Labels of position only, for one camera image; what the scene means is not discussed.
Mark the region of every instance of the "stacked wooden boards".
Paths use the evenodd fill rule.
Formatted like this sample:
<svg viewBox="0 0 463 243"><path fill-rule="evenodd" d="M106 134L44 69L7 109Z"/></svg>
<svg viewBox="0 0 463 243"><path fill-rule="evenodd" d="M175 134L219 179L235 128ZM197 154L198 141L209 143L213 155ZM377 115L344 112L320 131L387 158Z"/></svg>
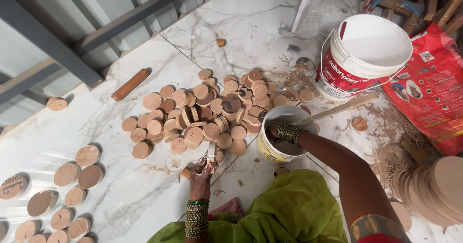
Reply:
<svg viewBox="0 0 463 243"><path fill-rule="evenodd" d="M402 173L398 192L418 216L439 226L463 223L463 158L443 157L432 166Z"/></svg>

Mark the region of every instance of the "woman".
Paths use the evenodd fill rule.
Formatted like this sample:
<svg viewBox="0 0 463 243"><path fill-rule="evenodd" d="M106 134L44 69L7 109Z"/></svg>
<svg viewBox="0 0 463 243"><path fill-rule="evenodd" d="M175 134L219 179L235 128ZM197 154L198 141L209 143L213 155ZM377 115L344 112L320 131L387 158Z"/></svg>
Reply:
<svg viewBox="0 0 463 243"><path fill-rule="evenodd" d="M409 243L389 200L355 153L288 123L269 128L272 139L298 145L339 174L339 196L352 243ZM321 174L296 170L280 175L236 223L208 221L212 165L203 157L190 174L186 222L172 222L148 243L347 242L337 201Z"/></svg>

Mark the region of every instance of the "small white bucket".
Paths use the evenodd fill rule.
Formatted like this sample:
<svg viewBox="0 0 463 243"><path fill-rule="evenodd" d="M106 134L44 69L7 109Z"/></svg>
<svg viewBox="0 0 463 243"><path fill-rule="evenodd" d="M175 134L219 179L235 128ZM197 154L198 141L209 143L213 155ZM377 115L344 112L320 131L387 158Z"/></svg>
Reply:
<svg viewBox="0 0 463 243"><path fill-rule="evenodd" d="M307 151L286 141L282 141L275 145L274 141L269 141L265 131L267 127L272 124L279 122L292 123L309 116L310 115L302 108L293 105L281 105L270 110L263 119L262 128L257 137L256 145L260 156L270 164L284 165L294 159L307 155ZM317 126L315 123L310 123L300 128L312 134L317 134Z"/></svg>
<svg viewBox="0 0 463 243"><path fill-rule="evenodd" d="M412 56L413 46L407 33L376 15L351 16L333 32L330 47L321 57L312 82L323 96L334 101L347 101L373 88L369 86L379 78L395 73L394 77Z"/></svg>

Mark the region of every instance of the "bucket handle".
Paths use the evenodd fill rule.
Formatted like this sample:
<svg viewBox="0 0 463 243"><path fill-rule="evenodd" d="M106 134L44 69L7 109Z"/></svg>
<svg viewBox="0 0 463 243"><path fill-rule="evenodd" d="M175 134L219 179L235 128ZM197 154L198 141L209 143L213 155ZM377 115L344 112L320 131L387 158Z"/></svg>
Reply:
<svg viewBox="0 0 463 243"><path fill-rule="evenodd" d="M325 78L325 76L323 75L323 47L325 46L325 43L327 42L327 40L330 38L331 34L333 34L333 31L336 30L336 29L333 29L330 34L328 35L327 39L323 42L323 44L321 45L321 52L320 52L320 75L322 76L322 78L324 78L328 83L330 82L329 80L327 80ZM358 92L362 92L362 91L365 91L365 90L368 90L368 89L372 89L372 88L375 88L377 86L382 86L386 83L388 83L389 81L392 81L392 78L395 77L397 74L399 74L399 72L404 69L405 66L402 66L402 68L400 68L392 77L389 77L389 80L382 83L382 84L379 84L379 85L376 85L376 86L372 86L372 87L368 87L368 88L365 88L365 89L362 89L362 90L357 90L357 91L354 91L354 92L347 92L347 91L344 91L342 89L337 89L337 91L340 91L342 93L346 93L346 94L354 94L354 93L358 93Z"/></svg>

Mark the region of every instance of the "woman's left hand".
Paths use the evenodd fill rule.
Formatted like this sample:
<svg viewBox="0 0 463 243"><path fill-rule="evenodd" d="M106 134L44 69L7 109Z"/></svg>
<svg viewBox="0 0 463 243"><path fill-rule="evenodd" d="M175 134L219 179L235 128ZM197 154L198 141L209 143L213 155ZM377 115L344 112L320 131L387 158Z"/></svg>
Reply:
<svg viewBox="0 0 463 243"><path fill-rule="evenodd" d="M212 163L207 163L204 155L190 172L190 200L209 200L211 198Z"/></svg>

